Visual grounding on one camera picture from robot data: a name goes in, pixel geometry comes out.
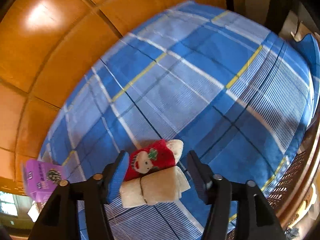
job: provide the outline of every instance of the green holly leaf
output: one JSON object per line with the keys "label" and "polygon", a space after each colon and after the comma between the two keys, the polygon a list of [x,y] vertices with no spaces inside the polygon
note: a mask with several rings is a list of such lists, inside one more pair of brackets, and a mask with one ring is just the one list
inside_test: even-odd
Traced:
{"label": "green holly leaf", "polygon": [[151,148],[150,151],[149,151],[149,154],[148,154],[149,159],[156,161],[157,160],[157,155],[158,155],[158,151],[156,149],[154,149],[154,148]]}

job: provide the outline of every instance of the yellow stripe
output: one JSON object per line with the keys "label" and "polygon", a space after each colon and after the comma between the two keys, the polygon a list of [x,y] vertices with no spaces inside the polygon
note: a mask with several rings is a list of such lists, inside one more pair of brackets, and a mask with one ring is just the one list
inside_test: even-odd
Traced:
{"label": "yellow stripe", "polygon": [[116,101],[124,92],[128,90],[139,78],[141,78],[145,73],[147,73],[157,62],[159,62],[166,53],[162,53],[159,57],[156,58],[155,61],[152,61],[144,70],[142,70],[138,75],[136,75],[126,86],[120,90],[113,98],[112,101]]}
{"label": "yellow stripe", "polygon": [[223,13],[217,15],[215,18],[211,19],[211,21],[213,22],[213,21],[216,21],[216,20],[220,19],[221,17],[223,17],[226,14],[228,14],[228,12],[229,12],[228,10],[224,11]]}
{"label": "yellow stripe", "polygon": [[[281,160],[281,162],[280,162],[280,164],[279,164],[279,166],[278,166],[278,168],[277,168],[276,171],[275,171],[275,174],[273,174],[273,175],[270,177],[270,179],[268,179],[267,182],[266,182],[266,183],[263,185],[263,187],[261,188],[261,191],[262,191],[262,192],[265,190],[265,188],[266,188],[266,187],[273,181],[273,179],[276,177],[276,175],[277,175],[278,172],[280,171],[282,165],[284,164],[285,160],[286,160],[286,158],[283,157],[282,160]],[[231,216],[231,217],[229,218],[229,223],[230,223],[233,219],[235,219],[236,217],[237,217],[237,214],[234,214],[233,216]]]}
{"label": "yellow stripe", "polygon": [[65,161],[64,161],[63,164],[62,164],[62,166],[64,166],[64,165],[67,164],[67,162],[69,161],[69,159],[70,159],[70,157],[71,157],[71,155],[72,155],[73,153],[75,153],[75,151],[71,151],[71,152],[69,153],[68,158],[65,159]]}
{"label": "yellow stripe", "polygon": [[232,85],[238,80],[238,78],[244,73],[244,71],[247,70],[249,65],[253,62],[253,60],[256,58],[260,50],[262,49],[262,46],[260,45],[259,48],[252,54],[252,56],[249,58],[246,64],[239,70],[239,72],[233,77],[233,79],[230,80],[230,82],[226,85],[226,89],[229,89],[232,87]]}

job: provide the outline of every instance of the cartoon face on sock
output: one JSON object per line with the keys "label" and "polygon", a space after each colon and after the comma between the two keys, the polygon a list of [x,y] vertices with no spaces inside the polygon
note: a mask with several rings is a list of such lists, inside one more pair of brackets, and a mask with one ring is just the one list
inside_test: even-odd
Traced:
{"label": "cartoon face on sock", "polygon": [[149,159],[149,154],[146,151],[139,152],[133,162],[133,169],[139,173],[146,174],[152,167],[153,164]]}

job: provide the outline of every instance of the blue plaid bedsheet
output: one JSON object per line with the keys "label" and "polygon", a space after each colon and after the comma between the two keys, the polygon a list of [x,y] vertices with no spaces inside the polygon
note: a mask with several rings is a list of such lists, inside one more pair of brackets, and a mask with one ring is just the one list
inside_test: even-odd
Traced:
{"label": "blue plaid bedsheet", "polygon": [[[116,239],[199,239],[210,206],[196,196],[189,150],[231,181],[255,180],[268,196],[299,148],[319,101],[319,48],[311,35],[292,46],[236,13],[179,4],[101,56],[60,110],[39,159],[65,165],[78,182],[122,149],[181,139],[178,165],[191,189],[180,201],[124,209],[117,198],[105,209]],[[84,204],[78,209],[88,239]],[[229,222],[228,231],[236,203]]]}

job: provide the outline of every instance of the purple box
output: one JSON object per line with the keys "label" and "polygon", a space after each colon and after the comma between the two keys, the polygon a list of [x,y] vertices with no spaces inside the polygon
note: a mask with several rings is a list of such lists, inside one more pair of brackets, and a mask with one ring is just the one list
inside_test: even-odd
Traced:
{"label": "purple box", "polygon": [[62,179],[66,179],[64,167],[37,160],[28,160],[23,167],[25,191],[36,202],[47,202]]}

